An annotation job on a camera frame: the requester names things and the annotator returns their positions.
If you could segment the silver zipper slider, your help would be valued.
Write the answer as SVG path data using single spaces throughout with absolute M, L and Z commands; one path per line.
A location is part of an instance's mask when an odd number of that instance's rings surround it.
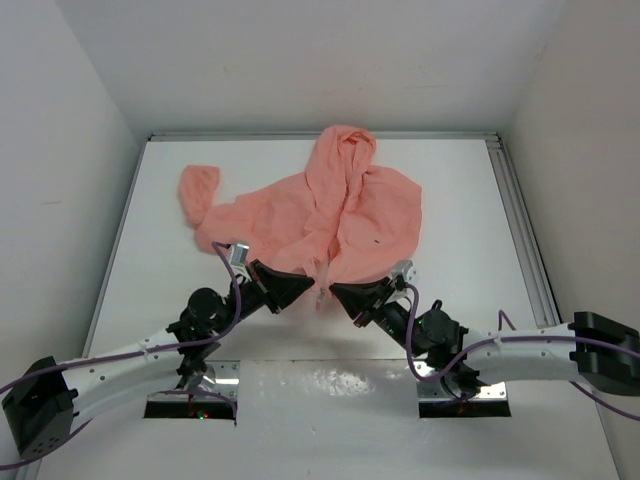
M 325 287 L 321 287 L 319 289 L 318 296 L 317 296 L 316 302 L 315 302 L 315 309 L 316 309 L 317 312 L 321 312 L 323 310 L 324 305 L 325 305 L 326 296 L 327 296 L 326 288 Z

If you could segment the salmon pink hooded jacket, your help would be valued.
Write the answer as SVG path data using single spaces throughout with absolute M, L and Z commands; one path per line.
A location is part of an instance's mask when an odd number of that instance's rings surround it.
M 389 273 L 418 247 L 420 185 L 373 159 L 366 129 L 326 128 L 304 171 L 231 203 L 216 204 L 219 168 L 187 166 L 178 191 L 198 246 L 248 243 L 250 259 L 288 273 L 304 273 L 316 289 L 365 283 Z

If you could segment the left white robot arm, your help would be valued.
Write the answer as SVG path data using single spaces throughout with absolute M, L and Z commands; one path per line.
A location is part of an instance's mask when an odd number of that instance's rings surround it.
M 258 260 L 232 277 L 221 296 L 203 287 L 179 319 L 102 357 L 45 357 L 2 388 L 2 410 L 22 464 L 55 451 L 95 417 L 132 399 L 175 391 L 206 369 L 207 357 L 241 320 L 262 307 L 278 314 L 314 284 Z

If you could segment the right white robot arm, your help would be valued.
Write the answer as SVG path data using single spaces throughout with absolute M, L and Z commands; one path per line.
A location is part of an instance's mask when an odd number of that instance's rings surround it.
M 397 278 L 366 284 L 335 283 L 331 293 L 358 327 L 377 325 L 407 355 L 414 378 L 445 383 L 469 397 L 484 386 L 512 381 L 566 381 L 610 395 L 639 394 L 639 333 L 593 312 L 570 323 L 517 330 L 499 313 L 494 330 L 463 326 L 435 300 L 423 314 L 415 286 Z

